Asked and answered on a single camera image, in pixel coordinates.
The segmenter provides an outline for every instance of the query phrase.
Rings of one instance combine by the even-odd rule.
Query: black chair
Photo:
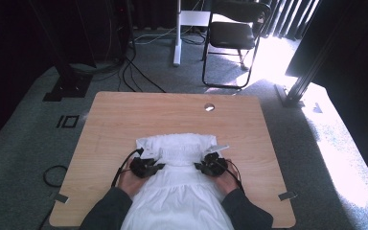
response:
[[[252,72],[253,62],[258,51],[261,31],[265,23],[269,21],[270,7],[264,3],[245,1],[218,1],[211,9],[208,30],[205,39],[205,47],[202,56],[202,82],[210,87],[242,89],[248,85]],[[214,15],[222,15],[228,21],[216,21]],[[207,82],[205,77],[207,55],[230,55],[227,53],[209,52],[209,45],[216,48],[235,49],[241,60],[241,68],[248,70],[247,82],[244,85],[228,85]],[[243,60],[250,50],[254,49],[252,63],[249,68],[245,67]],[[241,50],[247,50],[242,56]]]

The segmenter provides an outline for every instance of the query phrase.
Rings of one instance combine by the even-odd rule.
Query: wooden table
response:
[[[258,98],[120,92],[97,94],[60,189],[69,200],[56,201],[50,223],[80,226],[136,139],[173,133],[217,136],[219,145],[230,146],[221,153],[238,166],[247,197],[274,217],[273,227],[295,224],[289,200],[278,197],[286,186]]]

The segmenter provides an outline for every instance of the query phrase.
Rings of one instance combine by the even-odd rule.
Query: hand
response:
[[[231,163],[228,163],[228,170],[238,177],[238,172],[235,171],[233,165]],[[218,186],[219,190],[226,196],[232,191],[238,189],[238,184],[235,180],[235,178],[229,174],[229,172],[225,171],[220,176],[208,176],[210,177]]]
[[[131,161],[132,159],[127,160],[125,169],[122,171],[118,182],[118,188],[127,193],[130,198],[134,197],[139,192],[140,188],[142,188],[145,182],[149,179],[148,177],[137,177],[129,168]]]

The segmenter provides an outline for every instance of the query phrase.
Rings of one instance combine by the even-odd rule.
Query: gray sleeve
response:
[[[222,207],[236,230],[271,229],[273,225],[271,214],[251,203],[240,189],[229,193]]]
[[[112,187],[91,209],[80,229],[120,229],[131,204],[124,191]]]

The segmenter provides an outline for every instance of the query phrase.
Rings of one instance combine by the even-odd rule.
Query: chair backrest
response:
[[[213,5],[211,18],[214,13],[237,22],[264,24],[270,17],[271,9],[267,4],[259,2],[221,0]]]

